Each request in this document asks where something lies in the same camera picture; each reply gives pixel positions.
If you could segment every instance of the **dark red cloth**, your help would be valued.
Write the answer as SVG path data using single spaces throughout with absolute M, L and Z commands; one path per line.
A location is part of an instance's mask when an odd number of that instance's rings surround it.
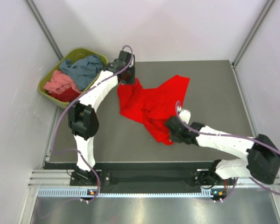
M 142 123 L 157 142 L 171 145 L 165 122 L 175 116 L 175 103 L 183 104 L 189 81 L 176 75 L 154 89 L 143 89 L 138 79 L 133 85 L 121 84 L 117 89 L 120 114 Z
M 67 90 L 63 91 L 60 94 L 56 94 L 54 92 L 49 93 L 51 97 L 54 97 L 62 102 L 70 102 L 71 100 L 74 100 L 77 98 L 80 93 L 74 91 L 71 87 L 68 88 Z

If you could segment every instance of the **laundry basket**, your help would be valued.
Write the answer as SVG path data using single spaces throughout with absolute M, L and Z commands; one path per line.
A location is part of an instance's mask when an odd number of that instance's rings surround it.
M 89 55 L 98 55 L 99 58 L 101 59 L 101 61 L 103 62 L 104 65 L 106 65 L 108 63 L 108 60 L 105 56 L 100 55 L 96 52 L 93 52 L 91 50 L 88 49 L 83 49 L 83 48 L 78 48 L 75 49 L 73 51 L 71 51 L 67 56 L 65 56 L 38 84 L 38 91 L 44 95 L 45 97 L 47 97 L 49 100 L 51 100 L 54 104 L 56 104 L 57 106 L 65 109 L 68 105 L 69 102 L 62 102 L 58 99 L 55 99 L 54 97 L 51 97 L 48 94 L 47 90 L 44 90 L 43 87 L 45 86 L 45 84 L 47 82 L 49 82 L 53 76 L 53 73 L 55 70 L 59 70 L 59 65 L 61 64 L 61 62 L 65 59 L 70 59 L 72 63 L 76 62 L 77 60 L 86 58 Z M 85 93 L 91 86 L 92 84 L 96 81 L 96 79 L 98 78 L 99 74 L 97 75 L 97 77 L 88 85 L 88 87 L 81 93 Z

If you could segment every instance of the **gray floor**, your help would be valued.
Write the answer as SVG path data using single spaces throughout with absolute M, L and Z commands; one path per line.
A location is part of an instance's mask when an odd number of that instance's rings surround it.
M 272 195 L 261 189 L 236 189 L 216 204 L 194 198 L 67 200 L 38 198 L 31 224 L 280 224 Z
M 174 75 L 190 77 L 184 108 L 190 122 L 201 122 L 217 130 L 251 136 L 251 129 L 229 61 L 140 62 L 136 77 L 144 88 L 158 87 Z M 185 144 L 157 143 L 142 124 L 119 114 L 116 88 L 97 111 L 100 127 L 94 140 L 96 161 L 213 161 L 234 157 L 208 148 Z M 75 147 L 67 117 L 56 138 L 56 150 Z M 51 155 L 50 161 L 77 161 L 74 152 Z

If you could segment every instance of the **pink cloth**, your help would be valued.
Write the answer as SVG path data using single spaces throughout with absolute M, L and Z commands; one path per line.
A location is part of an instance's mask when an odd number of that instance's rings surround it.
M 54 71 L 51 81 L 47 82 L 43 88 L 56 94 L 63 93 L 69 88 L 72 88 L 77 93 L 81 93 L 71 77 L 58 70 Z

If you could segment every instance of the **wall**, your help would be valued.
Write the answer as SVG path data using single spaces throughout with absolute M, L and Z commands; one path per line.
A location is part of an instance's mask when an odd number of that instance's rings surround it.
M 137 61 L 235 58 L 266 0 L 35 0 L 60 50 L 88 47 Z
M 280 150 L 280 0 L 277 0 L 238 65 L 259 133 Z
M 55 106 L 37 84 L 57 57 L 22 0 L 0 1 L 0 224 L 16 223 Z

